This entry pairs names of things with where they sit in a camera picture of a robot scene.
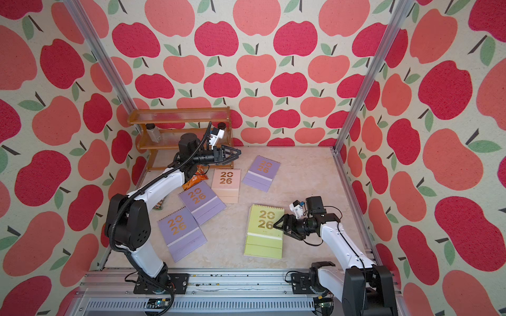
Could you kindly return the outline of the pink calendar near shelf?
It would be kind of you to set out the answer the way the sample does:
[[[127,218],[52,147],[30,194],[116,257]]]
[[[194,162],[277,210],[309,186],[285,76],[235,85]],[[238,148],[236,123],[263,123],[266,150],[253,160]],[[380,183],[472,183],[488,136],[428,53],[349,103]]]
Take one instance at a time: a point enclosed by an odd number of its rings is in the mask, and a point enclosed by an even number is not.
[[[240,169],[216,169],[211,188],[224,203],[237,204],[240,183]]]

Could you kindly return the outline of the wooden three-tier shelf rack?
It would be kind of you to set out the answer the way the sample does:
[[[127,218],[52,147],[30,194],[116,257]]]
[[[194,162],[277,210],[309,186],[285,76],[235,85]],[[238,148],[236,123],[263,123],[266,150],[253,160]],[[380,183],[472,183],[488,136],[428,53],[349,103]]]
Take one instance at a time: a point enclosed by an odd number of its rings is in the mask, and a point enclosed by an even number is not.
[[[222,144],[233,145],[231,110],[229,107],[217,108],[194,108],[194,109],[156,109],[156,110],[134,110],[128,118],[130,125],[139,125],[142,129],[141,139],[138,147],[141,150],[148,150],[150,157],[146,168],[149,171],[163,171],[164,167],[155,167],[155,158],[161,150],[177,150],[179,140],[185,133],[196,134],[202,138],[209,122],[224,122],[227,127],[224,137],[220,140]],[[146,125],[154,124],[176,124],[188,123],[189,129],[167,129],[161,130],[161,140],[153,142],[147,134]]]

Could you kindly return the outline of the glass spice jar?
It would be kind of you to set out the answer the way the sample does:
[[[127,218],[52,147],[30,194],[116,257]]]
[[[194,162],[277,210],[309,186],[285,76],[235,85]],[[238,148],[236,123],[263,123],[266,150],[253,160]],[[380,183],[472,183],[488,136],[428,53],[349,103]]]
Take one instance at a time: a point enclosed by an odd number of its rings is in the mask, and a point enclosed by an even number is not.
[[[217,124],[216,128],[225,132],[227,130],[227,124],[225,122],[220,122]]]
[[[159,143],[161,141],[162,135],[154,123],[146,124],[146,131],[152,142]]]

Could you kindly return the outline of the purple calendar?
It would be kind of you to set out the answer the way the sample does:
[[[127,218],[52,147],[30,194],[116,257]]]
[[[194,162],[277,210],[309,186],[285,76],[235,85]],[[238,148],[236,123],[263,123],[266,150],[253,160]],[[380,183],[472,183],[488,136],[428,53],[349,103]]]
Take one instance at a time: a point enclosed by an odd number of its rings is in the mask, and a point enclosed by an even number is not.
[[[178,262],[207,239],[192,213],[186,208],[160,219],[158,227],[174,262]]]
[[[258,155],[242,182],[250,187],[268,192],[280,166],[280,162]]]
[[[226,208],[226,205],[205,182],[200,182],[181,192],[179,198],[199,225],[203,225]]]

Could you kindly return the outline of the left glass spice jar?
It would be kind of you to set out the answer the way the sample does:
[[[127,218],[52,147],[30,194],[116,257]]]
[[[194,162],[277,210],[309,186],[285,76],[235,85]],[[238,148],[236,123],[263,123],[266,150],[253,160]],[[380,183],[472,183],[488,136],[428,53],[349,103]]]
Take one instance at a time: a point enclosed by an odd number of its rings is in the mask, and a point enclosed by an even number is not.
[[[154,123],[146,124],[146,131],[152,142],[159,143],[161,141],[162,135]]]

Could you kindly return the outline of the orange snack bag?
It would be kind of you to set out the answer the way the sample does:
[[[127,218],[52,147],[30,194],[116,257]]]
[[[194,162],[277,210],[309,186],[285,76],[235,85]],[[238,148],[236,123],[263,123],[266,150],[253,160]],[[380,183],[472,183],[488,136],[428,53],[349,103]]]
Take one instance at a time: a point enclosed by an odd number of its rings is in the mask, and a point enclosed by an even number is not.
[[[197,165],[197,169],[195,174],[192,176],[191,179],[186,181],[186,183],[183,184],[183,189],[188,190],[189,188],[192,188],[193,186],[199,184],[200,182],[204,180],[208,180],[207,172],[205,171],[202,165]]]

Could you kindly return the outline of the purple calendar front left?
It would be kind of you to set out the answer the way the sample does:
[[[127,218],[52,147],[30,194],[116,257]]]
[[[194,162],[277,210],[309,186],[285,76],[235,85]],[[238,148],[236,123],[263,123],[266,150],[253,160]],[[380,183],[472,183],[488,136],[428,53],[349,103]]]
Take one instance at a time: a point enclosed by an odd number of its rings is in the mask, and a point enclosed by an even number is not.
[[[178,262],[207,239],[192,213],[186,208],[160,219],[158,227],[174,262]]]

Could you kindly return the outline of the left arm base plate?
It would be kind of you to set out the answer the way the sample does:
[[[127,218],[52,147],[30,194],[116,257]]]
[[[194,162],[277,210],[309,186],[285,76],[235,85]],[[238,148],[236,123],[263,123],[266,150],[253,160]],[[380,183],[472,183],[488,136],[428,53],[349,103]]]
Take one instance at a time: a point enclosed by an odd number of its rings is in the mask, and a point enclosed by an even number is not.
[[[174,294],[185,294],[188,286],[189,274],[187,273],[162,273],[161,278],[155,280],[151,277],[139,276],[135,282],[134,294],[144,295],[169,295],[170,290]]]

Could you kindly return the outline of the front aluminium rail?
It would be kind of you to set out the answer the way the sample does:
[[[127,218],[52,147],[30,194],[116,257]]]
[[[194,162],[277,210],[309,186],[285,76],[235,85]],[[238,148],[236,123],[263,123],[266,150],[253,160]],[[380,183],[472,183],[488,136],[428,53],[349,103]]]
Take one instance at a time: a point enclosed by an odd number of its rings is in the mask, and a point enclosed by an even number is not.
[[[87,274],[64,315],[345,315],[333,294],[293,294],[289,271],[310,269],[170,269],[189,274],[185,294],[134,294],[131,269]]]

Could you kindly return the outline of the yellow-green calendar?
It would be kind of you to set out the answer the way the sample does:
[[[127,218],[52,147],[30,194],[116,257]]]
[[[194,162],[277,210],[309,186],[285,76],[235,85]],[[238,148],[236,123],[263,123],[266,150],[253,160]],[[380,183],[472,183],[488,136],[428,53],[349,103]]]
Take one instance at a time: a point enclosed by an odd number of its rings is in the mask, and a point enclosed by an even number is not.
[[[282,258],[283,233],[274,229],[273,225],[284,214],[283,208],[252,205],[244,255],[270,259]]]

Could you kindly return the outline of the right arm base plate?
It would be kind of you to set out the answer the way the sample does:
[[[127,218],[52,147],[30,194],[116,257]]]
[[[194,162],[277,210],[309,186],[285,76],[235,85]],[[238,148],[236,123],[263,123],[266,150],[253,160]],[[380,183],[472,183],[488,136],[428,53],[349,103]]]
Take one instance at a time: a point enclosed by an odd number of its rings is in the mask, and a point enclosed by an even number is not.
[[[285,282],[291,285],[293,294],[316,294],[317,296],[325,296],[332,291],[323,287],[316,275],[310,273],[302,273],[299,271],[289,271],[285,275]]]

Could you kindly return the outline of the purple calendar back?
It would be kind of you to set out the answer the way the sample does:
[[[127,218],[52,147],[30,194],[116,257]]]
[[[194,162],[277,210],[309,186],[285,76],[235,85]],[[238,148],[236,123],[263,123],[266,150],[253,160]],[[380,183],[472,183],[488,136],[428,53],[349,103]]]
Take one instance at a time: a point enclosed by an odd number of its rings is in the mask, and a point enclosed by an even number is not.
[[[268,192],[280,166],[280,162],[258,155],[242,182],[250,187]]]

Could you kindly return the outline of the aluminium frame post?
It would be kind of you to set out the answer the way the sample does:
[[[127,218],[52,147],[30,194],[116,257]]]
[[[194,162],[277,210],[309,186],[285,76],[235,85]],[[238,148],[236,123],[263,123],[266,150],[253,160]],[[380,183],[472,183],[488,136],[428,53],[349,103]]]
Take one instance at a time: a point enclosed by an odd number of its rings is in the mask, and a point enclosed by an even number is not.
[[[341,150],[346,137],[349,135],[360,108],[364,105],[365,98],[371,90],[374,80],[376,79],[376,75],[380,72],[380,69],[383,66],[386,66],[386,56],[389,53],[391,46],[393,45],[395,38],[403,26],[408,12],[414,3],[415,1],[413,0],[396,1],[397,6],[393,10],[393,15],[387,25],[382,40],[380,41],[376,54],[372,59],[371,65],[368,67],[368,71],[358,91],[357,97],[352,102],[345,124],[339,132],[339,137],[337,138],[336,145],[333,148],[333,155],[336,157]]]
[[[117,97],[122,101],[127,113],[132,113],[135,108],[135,103],[127,92],[124,82],[120,73],[115,68],[113,61],[102,45],[98,33],[95,31],[92,21],[88,18],[84,7],[80,1],[64,0],[63,1],[72,19],[76,22],[81,34],[84,36],[91,52],[95,55],[98,63],[101,65],[102,70],[110,81]]]

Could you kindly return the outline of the right aluminium frame post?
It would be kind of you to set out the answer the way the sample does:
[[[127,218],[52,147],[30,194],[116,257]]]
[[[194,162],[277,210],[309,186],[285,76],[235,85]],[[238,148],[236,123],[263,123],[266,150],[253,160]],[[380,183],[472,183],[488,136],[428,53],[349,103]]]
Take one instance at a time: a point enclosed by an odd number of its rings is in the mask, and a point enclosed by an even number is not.
[[[339,137],[337,138],[336,145],[333,148],[333,155],[336,157],[341,150],[346,137],[349,135],[360,108],[364,105],[365,98],[371,90],[374,80],[376,79],[376,75],[380,72],[380,69],[383,66],[386,66],[386,56],[389,53],[391,46],[393,45],[395,38],[403,26],[408,12],[414,3],[415,1],[413,0],[396,1],[397,6],[393,10],[393,15],[387,25],[382,40],[380,41],[376,54],[372,59],[371,65],[368,67],[368,71],[358,91],[357,97],[352,102],[345,124],[339,132]]]

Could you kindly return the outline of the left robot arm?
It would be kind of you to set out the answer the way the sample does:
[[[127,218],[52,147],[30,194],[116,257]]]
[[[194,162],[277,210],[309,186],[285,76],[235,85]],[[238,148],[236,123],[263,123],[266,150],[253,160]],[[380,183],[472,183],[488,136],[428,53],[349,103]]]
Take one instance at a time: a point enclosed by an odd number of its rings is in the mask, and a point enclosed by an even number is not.
[[[219,139],[209,130],[201,140],[196,134],[183,134],[179,151],[162,174],[134,192],[116,194],[110,199],[104,234],[109,238],[110,248],[124,254],[140,276],[159,280],[166,274],[166,264],[150,243],[149,213],[154,206],[188,182],[198,166],[228,165],[240,157],[239,149],[217,146]]]

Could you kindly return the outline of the right glass spice jar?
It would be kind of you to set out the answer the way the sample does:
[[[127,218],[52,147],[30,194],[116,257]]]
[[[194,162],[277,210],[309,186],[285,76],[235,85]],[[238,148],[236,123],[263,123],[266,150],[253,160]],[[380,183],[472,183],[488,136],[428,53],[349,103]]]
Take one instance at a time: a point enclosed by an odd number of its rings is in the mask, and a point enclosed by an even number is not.
[[[227,124],[225,122],[220,122],[217,124],[216,128],[225,132],[227,130]]]

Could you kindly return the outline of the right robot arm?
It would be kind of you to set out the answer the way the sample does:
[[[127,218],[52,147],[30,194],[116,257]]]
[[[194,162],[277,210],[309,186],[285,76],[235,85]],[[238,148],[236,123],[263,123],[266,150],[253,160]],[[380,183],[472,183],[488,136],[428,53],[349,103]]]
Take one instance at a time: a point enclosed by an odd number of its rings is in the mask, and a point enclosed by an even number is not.
[[[317,234],[329,246],[340,268],[330,261],[313,263],[308,282],[317,294],[333,294],[345,315],[397,315],[391,271],[369,259],[349,238],[341,223],[342,213],[329,213],[320,196],[294,201],[290,214],[284,214],[274,229],[295,240],[305,241]]]

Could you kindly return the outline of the green snack bag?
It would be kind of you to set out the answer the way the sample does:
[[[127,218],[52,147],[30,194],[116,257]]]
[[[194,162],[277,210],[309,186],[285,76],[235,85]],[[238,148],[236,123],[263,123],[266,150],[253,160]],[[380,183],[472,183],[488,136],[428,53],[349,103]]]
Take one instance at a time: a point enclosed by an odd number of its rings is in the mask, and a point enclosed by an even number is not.
[[[161,210],[163,209],[163,200],[159,201],[155,206],[154,209]]]

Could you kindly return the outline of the left aluminium frame post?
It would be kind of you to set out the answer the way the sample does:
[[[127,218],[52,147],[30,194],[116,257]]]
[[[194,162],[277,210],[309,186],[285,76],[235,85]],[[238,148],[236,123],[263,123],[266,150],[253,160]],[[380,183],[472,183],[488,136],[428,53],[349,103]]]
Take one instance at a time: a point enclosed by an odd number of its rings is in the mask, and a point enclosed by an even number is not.
[[[127,92],[124,82],[120,73],[115,68],[113,61],[102,45],[98,33],[95,31],[92,21],[88,18],[84,7],[80,1],[64,0],[63,1],[72,19],[76,22],[81,34],[84,36],[91,52],[95,55],[98,63],[101,65],[102,70],[110,81],[117,97],[122,101],[127,113],[132,113],[135,108],[135,103]]]

